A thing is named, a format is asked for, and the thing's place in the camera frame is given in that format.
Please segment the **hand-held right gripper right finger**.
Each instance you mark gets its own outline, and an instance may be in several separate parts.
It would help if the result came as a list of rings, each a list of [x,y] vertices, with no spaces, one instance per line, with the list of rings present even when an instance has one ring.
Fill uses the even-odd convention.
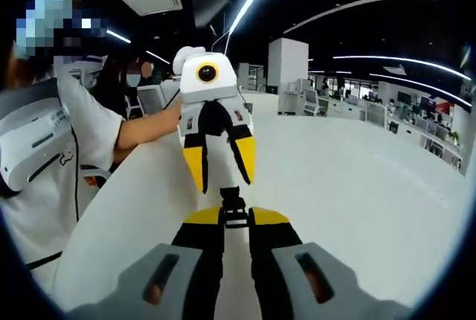
[[[289,219],[249,210],[251,276],[264,319],[409,319],[411,309],[379,300],[353,269],[317,243],[303,243]]]

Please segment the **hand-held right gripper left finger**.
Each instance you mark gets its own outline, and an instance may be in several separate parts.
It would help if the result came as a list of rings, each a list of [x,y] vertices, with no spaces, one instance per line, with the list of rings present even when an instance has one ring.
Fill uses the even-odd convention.
[[[223,275],[224,210],[196,211],[171,244],[159,244],[120,274],[115,291],[68,319],[213,319]]]

